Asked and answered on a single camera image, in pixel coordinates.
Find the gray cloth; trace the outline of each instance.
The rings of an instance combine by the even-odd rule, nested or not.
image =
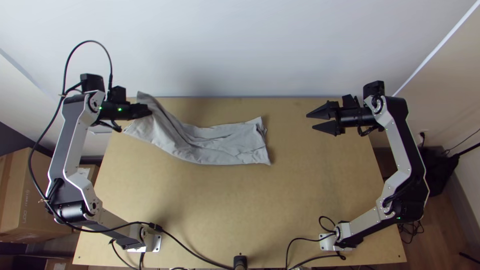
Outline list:
[[[177,120],[149,94],[138,92],[137,102],[152,115],[135,119],[123,133],[154,144],[179,159],[206,165],[263,163],[270,165],[262,118],[243,123],[196,127]]]

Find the black cable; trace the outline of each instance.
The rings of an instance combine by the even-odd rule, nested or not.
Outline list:
[[[470,134],[470,136],[468,136],[467,138],[465,138],[464,140],[462,140],[460,143],[458,143],[458,144],[455,145],[454,147],[449,148],[449,149],[443,151],[443,152],[441,153],[441,155],[446,156],[446,155],[450,154],[450,151],[451,151],[451,150],[453,150],[453,149],[456,148],[457,146],[463,144],[466,140],[470,139],[470,137],[472,137],[473,135],[477,134],[478,132],[480,132],[480,128],[477,129],[477,130],[476,130],[475,132],[473,132],[472,134]]]
[[[115,245],[114,245],[114,242],[115,242],[115,239],[112,238],[109,242],[109,244],[111,244],[111,248],[113,249],[113,252],[115,252],[115,255],[120,259],[120,261],[122,261],[126,266],[128,266],[129,268],[133,269],[133,270],[142,270],[142,267],[140,266],[140,269],[137,269],[133,266],[131,266],[128,262],[126,262],[122,257],[120,257],[119,253],[117,252],[117,250],[115,249]]]
[[[324,259],[324,258],[331,258],[331,257],[339,257],[340,259],[342,259],[343,261],[345,261],[347,258],[343,255],[340,254],[340,252],[336,252],[335,255],[323,255],[323,256],[316,256],[316,257],[313,257],[313,258],[309,258],[309,259],[306,259],[300,263],[297,263],[295,264],[295,266],[289,268],[288,270],[292,270],[292,269],[295,269],[297,267],[300,267],[308,262],[311,262],[311,261],[314,261],[314,260],[318,260],[318,259]]]
[[[424,148],[424,145],[425,145],[425,132],[420,132],[419,133],[420,137],[421,137],[421,145],[420,145],[420,149],[423,149]]]
[[[61,94],[62,95],[65,95],[65,83],[66,83],[66,80],[67,80],[67,68],[69,67],[69,62],[70,62],[70,58],[72,58],[72,55],[74,54],[74,52],[80,47],[82,46],[83,44],[85,43],[95,43],[95,44],[98,44],[100,45],[103,50],[105,51],[106,53],[106,56],[108,57],[108,62],[110,63],[110,76],[108,77],[108,90],[111,90],[112,89],[112,81],[113,81],[113,66],[112,66],[112,59],[110,58],[110,54],[109,52],[107,51],[107,49],[98,41],[95,41],[95,40],[85,40],[83,42],[80,42],[79,44],[77,44],[70,52],[70,54],[68,55],[68,58],[66,59],[66,63],[65,63],[65,69],[63,70],[63,85],[62,85],[62,90],[61,90]]]
[[[188,251],[190,254],[192,254],[193,256],[195,256],[197,259],[200,259],[208,264],[211,264],[213,266],[216,266],[216,267],[219,267],[219,268],[223,268],[223,269],[228,269],[228,270],[233,270],[232,267],[229,267],[229,266],[226,266],[226,265],[223,265],[221,263],[218,263],[218,262],[215,262],[213,260],[209,260],[207,258],[204,258],[200,255],[197,255],[195,252],[191,251],[188,247],[186,247],[182,242],[180,242],[177,238],[175,238],[175,236],[171,235],[170,233],[168,233],[167,231],[163,231],[164,234],[168,235],[170,238],[172,238],[175,242],[177,242],[182,248],[184,248],[186,251]]]
[[[144,264],[145,252],[140,254],[140,261],[138,262],[138,270],[142,270],[142,265]]]
[[[295,241],[297,241],[297,240],[304,240],[304,241],[310,241],[310,242],[320,242],[320,241],[322,241],[322,240],[324,240],[324,239],[327,239],[327,238],[329,238],[329,237],[331,237],[331,236],[334,236],[334,235],[335,235],[335,233],[330,233],[330,234],[328,234],[327,236],[322,237],[322,238],[320,238],[320,239],[308,239],[308,238],[303,238],[303,237],[297,237],[297,238],[292,239],[292,240],[290,241],[290,243],[288,244],[287,248],[286,248],[286,254],[285,254],[285,269],[288,269],[288,266],[289,266],[289,250],[290,250],[290,246],[292,245],[293,242],[295,242]]]
[[[414,237],[416,235],[419,235],[419,234],[423,234],[425,232],[425,228],[424,226],[422,225],[422,223],[420,221],[417,221],[418,224],[415,225],[415,222],[412,222],[412,223],[403,223],[403,224],[398,224],[398,232],[399,233],[407,233],[408,235],[410,235],[410,240],[408,241],[405,241],[403,238],[401,238],[401,241],[404,242],[405,244],[410,244],[412,243],[412,241],[414,240]],[[405,226],[411,226],[412,230],[408,230],[407,228],[405,228]]]
[[[325,228],[325,227],[322,225],[322,219],[327,219],[327,220],[329,220],[329,221],[331,222],[331,224],[333,225],[333,229],[334,229],[334,230],[335,230],[335,222],[334,222],[332,219],[330,219],[328,216],[324,216],[324,215],[321,215],[321,216],[318,218],[318,223],[320,224],[320,227],[321,227],[322,229],[324,229],[325,231],[327,231],[327,232],[329,232],[329,233],[335,233],[334,230],[327,229],[327,228]]]

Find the wooden floor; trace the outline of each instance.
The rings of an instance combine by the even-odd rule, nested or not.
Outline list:
[[[375,155],[382,176],[389,177],[396,170],[392,153],[376,150]],[[480,254],[471,253],[446,192],[428,199],[421,223],[425,232],[414,237],[411,244],[403,244],[406,263],[373,265],[378,270],[470,270],[480,269],[476,264],[459,255],[459,252],[480,258]],[[410,235],[401,233],[402,238],[409,240]]]

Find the tabletop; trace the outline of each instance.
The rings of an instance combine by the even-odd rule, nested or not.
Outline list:
[[[95,192],[122,219],[154,222],[201,255],[224,265],[242,253],[250,268],[283,268],[296,237],[325,233],[319,216],[338,222],[368,211],[383,180],[367,136],[355,128],[333,136],[312,129],[325,120],[305,115],[326,98],[159,98],[180,121],[199,127],[246,122],[261,116],[272,165],[199,165],[121,133],[111,136]],[[82,232],[74,264],[124,266],[110,238]],[[139,254],[117,247],[134,266]],[[289,266],[328,255],[317,242],[290,248]],[[307,263],[309,267],[405,262],[396,225],[365,237],[353,251]],[[160,252],[147,253],[146,268],[213,268],[168,236]]]

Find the white wall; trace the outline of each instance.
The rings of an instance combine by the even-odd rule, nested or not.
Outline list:
[[[0,55],[0,121],[36,141],[48,125],[58,104],[40,91],[18,69]],[[54,149],[62,128],[63,119],[59,113],[42,145]],[[84,156],[103,156],[109,134],[88,133],[83,148]]]
[[[473,2],[2,1],[0,48],[52,97],[87,39],[108,48],[130,97],[337,97],[375,80],[393,93]],[[94,44],[74,55],[67,84],[86,72],[108,76]]]

